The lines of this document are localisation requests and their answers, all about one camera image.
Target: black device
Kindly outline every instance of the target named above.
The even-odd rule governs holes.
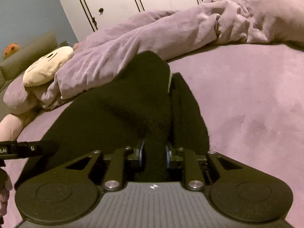
[[[94,151],[35,176],[17,189],[21,228],[291,227],[289,186],[218,152],[167,149],[171,181],[133,182],[144,166],[143,140],[112,155]],[[0,159],[52,154],[50,141],[0,142]],[[0,184],[6,179],[0,171]]]

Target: gray sofa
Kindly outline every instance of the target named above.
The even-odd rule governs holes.
[[[18,52],[0,61],[0,121],[9,113],[3,102],[4,93],[8,85],[22,74],[33,62],[58,47],[53,32],[43,34]]]

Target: finger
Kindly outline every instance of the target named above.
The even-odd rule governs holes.
[[[0,216],[4,216],[7,213],[7,202],[0,203]]]
[[[8,191],[11,191],[13,189],[13,184],[9,176],[7,176],[7,180],[5,181],[5,188]]]
[[[10,197],[10,192],[4,188],[0,191],[0,202],[7,202]]]

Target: triangular cutout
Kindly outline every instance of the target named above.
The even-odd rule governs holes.
[[[236,164],[233,164],[231,162],[229,162],[226,159],[223,159],[221,157],[218,157],[217,160],[221,163],[221,165],[223,166],[223,168],[225,170],[237,170],[237,169],[242,169],[241,166],[238,166]]]
[[[91,160],[91,157],[83,158],[83,159],[77,161],[76,163],[67,166],[66,169],[83,170],[87,166],[87,164],[90,162],[90,160]]]

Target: plush toy face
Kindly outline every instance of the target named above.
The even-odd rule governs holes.
[[[8,58],[12,54],[16,53],[19,49],[20,49],[20,46],[17,44],[11,44],[11,45],[7,46],[7,48],[3,52],[2,58],[3,59]]]
[[[23,75],[24,86],[39,86],[51,81],[58,69],[73,56],[73,52],[71,47],[64,46],[39,58],[25,71]]]

